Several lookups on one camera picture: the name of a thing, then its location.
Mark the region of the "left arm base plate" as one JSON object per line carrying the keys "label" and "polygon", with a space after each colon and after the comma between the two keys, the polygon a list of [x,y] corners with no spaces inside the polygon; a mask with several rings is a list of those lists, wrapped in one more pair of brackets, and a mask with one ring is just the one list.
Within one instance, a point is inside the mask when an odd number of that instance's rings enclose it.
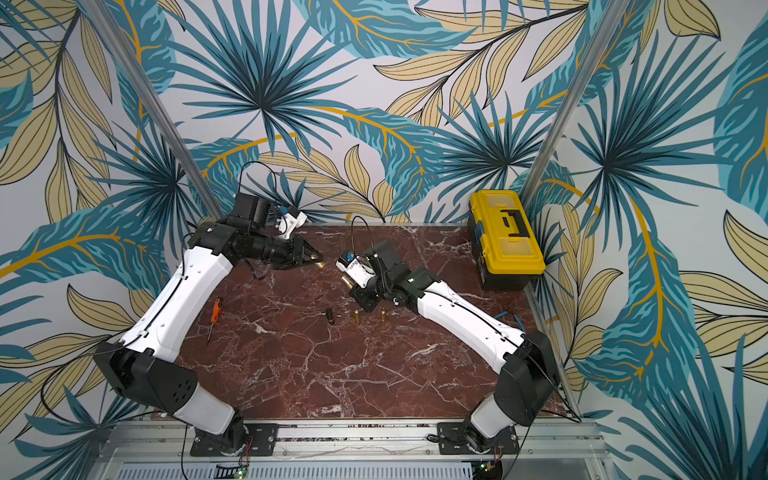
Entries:
{"label": "left arm base plate", "polygon": [[192,457],[270,457],[279,426],[275,423],[238,424],[221,435],[195,430],[189,453]]}

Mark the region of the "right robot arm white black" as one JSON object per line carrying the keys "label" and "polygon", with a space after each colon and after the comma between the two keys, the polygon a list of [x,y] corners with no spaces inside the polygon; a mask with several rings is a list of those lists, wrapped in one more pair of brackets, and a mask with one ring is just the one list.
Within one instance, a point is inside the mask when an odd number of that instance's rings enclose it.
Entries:
{"label": "right robot arm white black", "polygon": [[383,300],[405,307],[461,340],[498,375],[495,390],[471,411],[457,438],[470,451],[485,453],[502,430],[530,426],[557,392],[557,362],[545,334],[490,316],[435,273],[410,268],[391,243],[380,242],[362,254],[343,253],[336,266],[364,311]]}

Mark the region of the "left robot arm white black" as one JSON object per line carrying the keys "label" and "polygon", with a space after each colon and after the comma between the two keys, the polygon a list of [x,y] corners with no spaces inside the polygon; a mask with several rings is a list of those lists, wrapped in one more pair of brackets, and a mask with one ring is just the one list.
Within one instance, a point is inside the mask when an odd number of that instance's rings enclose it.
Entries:
{"label": "left robot arm white black", "polygon": [[239,192],[232,212],[202,223],[157,298],[122,337],[97,346],[93,359],[115,393],[192,426],[223,455],[249,443],[242,415],[178,364],[188,331],[219,283],[243,259],[289,270],[321,262],[295,229],[307,220],[295,207]]}

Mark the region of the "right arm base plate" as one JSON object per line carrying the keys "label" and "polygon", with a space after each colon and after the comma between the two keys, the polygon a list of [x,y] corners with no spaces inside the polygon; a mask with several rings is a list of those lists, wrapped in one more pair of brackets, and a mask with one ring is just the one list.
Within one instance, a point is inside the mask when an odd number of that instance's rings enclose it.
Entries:
{"label": "right arm base plate", "polygon": [[507,455],[520,450],[520,437],[513,426],[486,437],[468,421],[439,422],[436,433],[429,438],[438,445],[441,455]]}

